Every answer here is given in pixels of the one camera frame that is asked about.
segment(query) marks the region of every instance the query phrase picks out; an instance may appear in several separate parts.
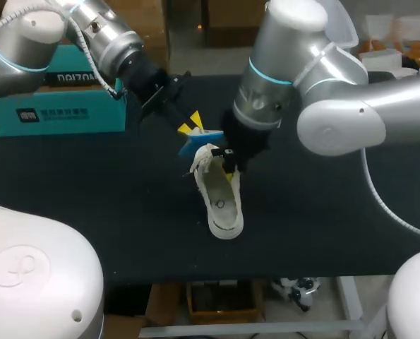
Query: white sneaker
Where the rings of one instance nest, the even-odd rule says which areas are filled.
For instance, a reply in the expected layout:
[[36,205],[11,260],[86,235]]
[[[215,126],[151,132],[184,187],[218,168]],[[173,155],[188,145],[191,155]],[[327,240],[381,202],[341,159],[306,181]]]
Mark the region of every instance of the white sneaker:
[[213,157],[211,153],[215,148],[218,147],[210,143],[200,147],[189,172],[194,173],[207,206],[211,232],[219,239],[229,240],[238,237],[244,226],[239,171],[226,174],[222,168],[223,157]]

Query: black tablecloth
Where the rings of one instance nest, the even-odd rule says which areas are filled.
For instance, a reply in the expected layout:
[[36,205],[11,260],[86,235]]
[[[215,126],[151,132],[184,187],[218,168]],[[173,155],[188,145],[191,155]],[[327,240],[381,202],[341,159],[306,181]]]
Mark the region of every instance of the black tablecloth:
[[[236,76],[196,77],[182,100],[219,127]],[[131,107],[131,114],[136,109]],[[225,278],[394,273],[420,236],[373,200],[360,153],[311,154],[297,113],[242,177],[244,231],[211,235],[184,139],[159,117],[126,133],[0,138],[0,204],[64,222],[95,247],[109,285]],[[368,151],[378,191],[420,226],[420,145]]]

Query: teal cardboard box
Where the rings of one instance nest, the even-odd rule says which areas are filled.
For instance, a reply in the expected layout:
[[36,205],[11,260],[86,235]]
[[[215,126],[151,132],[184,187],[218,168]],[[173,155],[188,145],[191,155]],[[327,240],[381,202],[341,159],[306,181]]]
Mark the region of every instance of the teal cardboard box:
[[[80,90],[80,85],[97,82],[84,53],[75,46],[58,47],[45,81],[57,91],[51,87],[48,92],[0,99],[0,136],[125,131],[125,97],[115,100],[98,88]],[[117,80],[116,90],[121,87]]]

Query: shoe insole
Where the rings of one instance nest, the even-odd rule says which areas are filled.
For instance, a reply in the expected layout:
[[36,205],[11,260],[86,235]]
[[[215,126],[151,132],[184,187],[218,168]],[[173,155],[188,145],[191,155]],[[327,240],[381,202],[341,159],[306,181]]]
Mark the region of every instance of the shoe insole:
[[203,174],[203,183],[210,197],[213,221],[223,229],[232,228],[237,217],[236,202],[220,161],[211,162],[208,172]]

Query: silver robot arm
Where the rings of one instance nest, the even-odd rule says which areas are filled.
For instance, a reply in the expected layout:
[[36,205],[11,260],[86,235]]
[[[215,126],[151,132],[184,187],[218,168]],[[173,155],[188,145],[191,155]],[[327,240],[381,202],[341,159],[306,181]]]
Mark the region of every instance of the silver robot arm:
[[314,0],[271,0],[235,98],[235,117],[255,131],[280,125],[296,91],[297,131],[320,155],[383,143],[420,142],[420,76],[368,85],[362,63],[326,36]]
[[125,91],[116,93],[105,79],[121,78],[141,103],[149,102],[151,110],[169,99],[156,95],[159,89],[174,94],[170,87],[175,82],[149,61],[141,38],[102,0],[8,0],[3,17],[0,97],[35,92],[65,32],[83,50],[97,79],[114,98]]

